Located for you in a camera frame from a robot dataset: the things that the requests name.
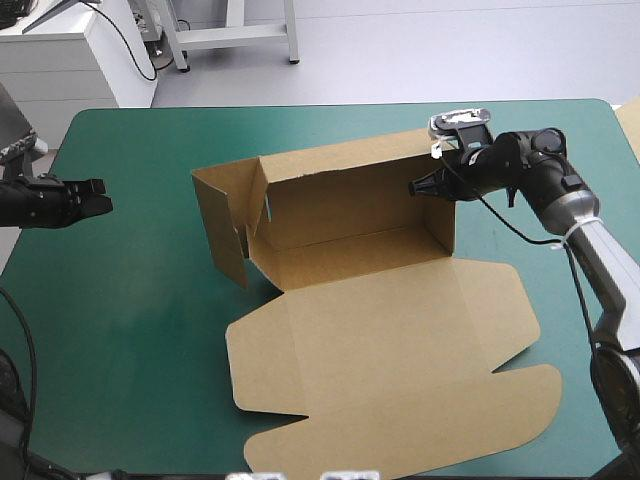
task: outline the green table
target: green table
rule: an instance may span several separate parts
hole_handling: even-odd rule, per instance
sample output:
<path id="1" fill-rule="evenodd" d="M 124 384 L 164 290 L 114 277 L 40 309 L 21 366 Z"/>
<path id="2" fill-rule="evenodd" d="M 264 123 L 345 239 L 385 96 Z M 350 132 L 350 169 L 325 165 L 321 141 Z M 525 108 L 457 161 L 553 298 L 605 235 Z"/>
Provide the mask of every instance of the green table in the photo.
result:
<path id="1" fill-rule="evenodd" d="M 640 172 L 610 107 L 596 100 L 478 102 L 496 133 L 562 128 L 570 159 L 603 200 L 603 218 L 636 258 Z M 278 295 L 254 269 L 244 291 L 209 257 L 190 178 L 195 167 L 421 127 L 462 104 L 101 110 L 80 114 L 54 172 L 104 178 L 113 213 L 61 231 L 22 234 L 2 283 L 31 321 L 40 363 L 33 449 L 79 471 L 243 470 L 244 441 L 291 418 L 238 410 L 226 326 Z M 525 202 L 506 208 L 534 237 Z M 439 470 L 441 475 L 589 475 L 617 450 L 587 373 L 589 352 L 566 259 L 524 244 L 478 202 L 461 204 L 459 257 L 520 271 L 542 338 L 507 368 L 563 374 L 550 428 L 530 444 Z M 594 315 L 599 309 L 589 298 Z M 28 377 L 17 321 L 4 304 L 0 344 Z"/>

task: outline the white table frame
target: white table frame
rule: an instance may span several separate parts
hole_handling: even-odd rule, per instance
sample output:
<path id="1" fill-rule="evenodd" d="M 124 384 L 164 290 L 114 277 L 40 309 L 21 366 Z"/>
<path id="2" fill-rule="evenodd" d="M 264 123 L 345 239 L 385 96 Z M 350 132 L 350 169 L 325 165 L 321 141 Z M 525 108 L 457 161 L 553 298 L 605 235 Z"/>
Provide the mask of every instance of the white table frame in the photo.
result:
<path id="1" fill-rule="evenodd" d="M 264 43 L 288 43 L 289 62 L 300 61 L 294 0 L 284 0 L 285 23 L 245 25 L 245 0 L 227 0 L 225 27 L 182 30 L 171 0 L 158 0 L 160 20 L 167 35 L 176 67 L 181 72 L 190 70 L 186 52 L 189 50 L 243 47 Z"/>

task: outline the unfolded cardboard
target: unfolded cardboard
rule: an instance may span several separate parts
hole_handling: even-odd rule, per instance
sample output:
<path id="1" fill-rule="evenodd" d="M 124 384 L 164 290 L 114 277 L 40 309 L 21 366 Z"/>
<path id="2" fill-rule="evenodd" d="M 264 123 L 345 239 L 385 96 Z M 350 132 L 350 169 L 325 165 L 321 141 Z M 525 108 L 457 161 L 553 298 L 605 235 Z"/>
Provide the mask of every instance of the unfolded cardboard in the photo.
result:
<path id="1" fill-rule="evenodd" d="M 249 257 L 284 292 L 227 330 L 236 404 L 308 417 L 247 441 L 255 471 L 398 478 L 555 415 L 555 368 L 492 373 L 539 327 L 513 268 L 451 257 L 454 204 L 409 196 L 429 151 L 415 130 L 193 172 L 216 266 L 246 286 Z"/>

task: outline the white cabinet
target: white cabinet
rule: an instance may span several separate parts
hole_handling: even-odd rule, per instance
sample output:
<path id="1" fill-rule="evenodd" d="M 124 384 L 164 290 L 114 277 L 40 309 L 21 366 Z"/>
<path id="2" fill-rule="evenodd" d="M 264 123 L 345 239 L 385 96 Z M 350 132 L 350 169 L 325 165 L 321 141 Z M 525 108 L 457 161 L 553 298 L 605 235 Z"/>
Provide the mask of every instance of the white cabinet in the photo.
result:
<path id="1" fill-rule="evenodd" d="M 120 28 L 147 76 L 153 66 L 127 0 L 103 0 L 98 8 Z M 90 108 L 149 107 L 156 83 L 142 78 L 115 29 L 78 4 L 23 35 L 22 29 L 49 8 L 36 10 L 0 30 L 0 83 L 38 135 L 57 148 L 73 117 Z"/>

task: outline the cable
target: cable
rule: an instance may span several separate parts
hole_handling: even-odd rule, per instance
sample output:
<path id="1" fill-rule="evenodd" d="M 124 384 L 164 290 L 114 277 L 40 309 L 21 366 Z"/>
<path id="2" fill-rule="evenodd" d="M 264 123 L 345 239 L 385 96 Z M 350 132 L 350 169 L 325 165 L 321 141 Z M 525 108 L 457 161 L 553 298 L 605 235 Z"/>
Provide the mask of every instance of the cable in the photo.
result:
<path id="1" fill-rule="evenodd" d="M 78 0 L 78 1 L 80 3 L 82 3 L 83 5 L 86 5 L 87 7 L 89 7 L 91 10 L 93 10 L 98 15 L 100 15 L 102 18 L 104 18 L 107 22 L 109 22 L 111 24 L 111 26 L 116 30 L 116 32 L 118 32 L 118 35 L 120 35 L 120 38 L 122 39 L 122 42 L 124 43 L 124 46 L 127 47 L 127 51 L 129 52 L 129 56 L 131 57 L 131 60 L 133 60 L 133 64 L 135 65 L 136 69 L 138 70 L 138 73 L 140 73 L 142 78 L 144 78 L 145 80 L 148 80 L 149 82 L 155 82 L 158 79 L 158 72 L 161 71 L 161 70 L 164 70 L 165 68 L 167 68 L 169 65 L 171 65 L 173 63 L 173 58 L 172 58 L 167 64 L 163 65 L 162 67 L 156 68 L 155 65 L 153 65 L 153 62 L 152 62 L 151 66 L 153 67 L 153 76 L 152 77 L 147 76 L 142 71 L 142 68 L 140 68 L 140 65 L 138 64 L 138 60 L 136 60 L 136 57 L 133 54 L 133 51 L 131 50 L 131 45 L 129 45 L 129 42 L 127 41 L 127 39 L 125 38 L 124 34 L 122 33 L 122 30 L 120 30 L 118 28 L 118 26 L 115 24 L 115 22 L 113 20 L 111 20 L 111 18 L 106 13 L 103 13 L 101 10 L 97 9 L 96 7 L 91 5 L 90 3 L 87 3 L 84 0 Z M 183 20 L 183 19 L 178 19 L 178 22 L 186 23 L 187 27 L 189 28 L 189 30 L 191 30 L 191 24 L 188 21 Z"/>
<path id="2" fill-rule="evenodd" d="M 28 465 L 29 465 L 29 440 L 31 439 L 31 430 L 33 429 L 33 419 L 36 414 L 36 398 L 38 395 L 38 363 L 36 361 L 36 347 L 33 343 L 33 336 L 31 335 L 31 328 L 29 328 L 29 323 L 25 318 L 24 314 L 18 307 L 18 304 L 13 299 L 13 297 L 7 292 L 4 287 L 0 287 L 0 295 L 2 295 L 11 309 L 13 313 L 15 313 L 18 321 L 20 322 L 20 326 L 22 327 L 22 331 L 24 332 L 24 336 L 27 340 L 27 347 L 29 348 L 29 362 L 31 364 L 31 392 L 29 394 L 29 412 L 27 417 L 27 424 L 22 431 L 22 438 L 20 439 L 20 447 L 22 449 L 22 460 L 25 464 L 25 477 L 28 474 Z"/>
<path id="3" fill-rule="evenodd" d="M 445 166 L 445 168 L 447 170 L 449 170 L 449 172 L 455 176 L 458 180 L 460 180 L 462 183 L 464 183 L 467 188 L 469 188 L 474 195 L 476 196 L 476 198 L 478 200 L 480 200 L 482 202 L 482 204 L 487 207 L 489 209 L 489 211 L 491 213 L 493 213 L 495 215 L 495 217 L 500 220 L 502 222 L 502 224 L 507 227 L 509 230 L 511 230 L 513 233 L 515 233 L 516 235 L 518 235 L 522 240 L 524 240 L 527 243 L 530 243 L 532 245 L 551 245 L 554 243 L 560 243 L 560 240 L 558 240 L 557 238 L 549 238 L 547 240 L 535 240 L 532 238 L 529 238 L 528 236 L 526 236 L 524 233 L 522 233 L 520 230 L 518 230 L 516 227 L 514 227 L 513 225 L 511 225 L 506 218 L 504 218 L 502 215 L 500 215 L 500 213 L 498 213 L 498 211 L 493 208 L 491 206 L 491 204 L 489 202 L 487 202 L 484 198 L 482 198 L 482 195 L 480 194 L 480 192 L 473 186 L 471 185 L 465 178 L 463 178 L 458 172 L 456 172 L 450 165 L 449 163 L 444 159 L 444 157 L 442 157 L 440 159 L 443 163 L 443 165 Z"/>
<path id="4" fill-rule="evenodd" d="M 571 247 L 566 243 L 564 244 L 564 250 L 567 253 L 567 260 L 569 261 L 569 268 L 571 269 L 571 277 L 573 278 L 573 284 L 576 287 L 576 293 L 578 294 L 578 300 L 580 301 L 580 310 L 582 310 L 582 318 L 584 319 L 584 325 L 587 329 L 587 339 L 589 340 L 591 355 L 595 361 L 597 352 L 596 352 L 596 342 L 593 335 L 593 325 L 591 325 L 591 319 L 589 318 L 589 309 L 587 307 L 587 302 L 584 298 L 584 292 L 582 290 L 582 285 L 580 284 L 580 278 L 578 277 L 578 269 L 576 268 L 576 262 L 573 256 L 573 251 L 571 250 Z"/>
<path id="5" fill-rule="evenodd" d="M 120 38 L 122 39 L 122 41 L 124 42 L 124 46 L 127 47 L 127 50 L 129 51 L 129 55 L 131 56 L 131 60 L 133 60 L 133 64 L 136 66 L 136 68 L 138 69 L 138 72 L 140 73 L 140 75 L 142 75 L 142 78 L 144 78 L 145 80 L 148 80 L 150 82 L 154 82 L 156 81 L 156 79 L 158 78 L 158 71 L 156 70 L 156 68 L 154 67 L 153 69 L 153 76 L 149 77 L 147 76 L 142 69 L 140 68 L 140 65 L 138 64 L 138 61 L 136 60 L 135 55 L 133 54 L 133 51 L 131 51 L 131 46 L 129 45 L 129 42 L 127 41 L 127 39 L 124 37 L 124 34 L 122 33 L 122 31 L 118 28 L 118 26 L 114 23 L 113 20 L 111 20 L 111 18 L 109 18 L 105 13 L 102 13 L 101 10 L 97 9 L 96 7 L 94 7 L 93 5 L 91 5 L 90 3 L 85 2 L 84 0 L 78 0 L 80 3 L 86 5 L 87 7 L 89 7 L 91 10 L 93 10 L 94 12 L 96 12 L 98 15 L 100 15 L 102 18 L 104 18 L 107 22 L 109 22 L 111 24 L 111 26 L 116 30 L 116 32 L 118 32 L 118 35 L 120 35 Z"/>

